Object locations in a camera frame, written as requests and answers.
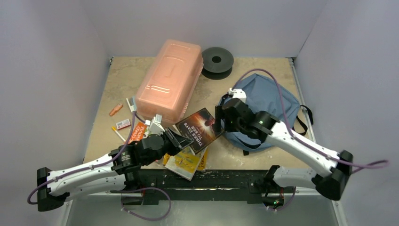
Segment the yellow illustrated book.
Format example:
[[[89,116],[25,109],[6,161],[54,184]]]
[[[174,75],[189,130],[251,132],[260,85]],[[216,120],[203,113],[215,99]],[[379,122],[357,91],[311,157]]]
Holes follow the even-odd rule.
[[[195,172],[197,172],[197,167],[202,158],[202,151],[194,154],[192,148],[187,147],[178,154],[174,156],[171,155],[168,163],[165,165],[165,168],[191,181]]]

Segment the dark Three Days To See book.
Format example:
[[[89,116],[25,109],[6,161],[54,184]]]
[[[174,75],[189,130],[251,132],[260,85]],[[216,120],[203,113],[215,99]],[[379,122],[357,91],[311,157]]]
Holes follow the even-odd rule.
[[[216,128],[216,120],[207,108],[180,120],[175,127],[182,136],[193,140],[189,147],[194,155],[202,152],[224,133],[222,128]]]

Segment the blue backpack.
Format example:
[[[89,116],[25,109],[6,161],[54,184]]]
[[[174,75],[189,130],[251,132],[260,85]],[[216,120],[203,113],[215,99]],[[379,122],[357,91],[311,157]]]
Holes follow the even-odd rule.
[[[298,113],[302,107],[307,110],[311,124],[313,124],[313,114],[310,108],[301,105],[299,100],[283,86],[280,88],[284,106],[281,105],[277,86],[274,80],[270,78],[254,73],[239,81],[234,87],[246,93],[246,104],[252,112],[266,111],[280,120],[284,120],[283,112],[285,112],[291,129],[294,129],[294,123],[298,121],[304,129],[304,132],[300,133],[302,136],[308,130],[306,124],[298,117]],[[259,140],[250,139],[240,132],[225,133],[224,137],[233,146],[246,152],[257,152],[272,147],[271,144],[260,143]]]

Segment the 130-Storey Treehouse orange book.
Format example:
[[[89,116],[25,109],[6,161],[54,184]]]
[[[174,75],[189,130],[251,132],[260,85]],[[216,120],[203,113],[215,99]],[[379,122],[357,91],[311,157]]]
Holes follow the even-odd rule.
[[[197,167],[197,171],[205,171],[205,167],[206,167],[206,163],[207,163],[207,154],[208,154],[208,150],[207,149],[202,151],[202,154],[201,154],[202,158],[201,158],[201,160],[199,162],[199,165]],[[168,163],[170,157],[171,156],[169,154],[165,154],[164,155],[163,160],[162,160],[162,165],[163,166],[165,166]]]

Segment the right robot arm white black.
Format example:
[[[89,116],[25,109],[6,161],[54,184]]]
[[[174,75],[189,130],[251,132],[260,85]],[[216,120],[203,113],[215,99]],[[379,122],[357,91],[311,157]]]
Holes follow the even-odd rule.
[[[238,98],[215,106],[214,128],[224,129],[226,132],[240,132],[251,139],[281,148],[311,168],[310,173],[306,175],[278,167],[273,174],[264,179],[267,190],[275,192],[287,186],[306,187],[315,189],[330,200],[341,199],[352,174],[352,153],[322,147],[294,132],[274,115],[266,111],[252,112],[249,106]]]

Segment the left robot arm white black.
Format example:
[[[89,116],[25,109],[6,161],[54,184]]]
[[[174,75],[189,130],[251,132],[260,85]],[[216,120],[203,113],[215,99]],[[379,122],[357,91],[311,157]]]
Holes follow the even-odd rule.
[[[136,192],[140,179],[129,173],[138,172],[161,159],[165,154],[176,155],[193,139],[167,128],[161,134],[150,134],[139,141],[124,144],[109,154],[63,170],[43,167],[37,170],[37,208],[39,212],[57,209],[77,196],[126,189]]]

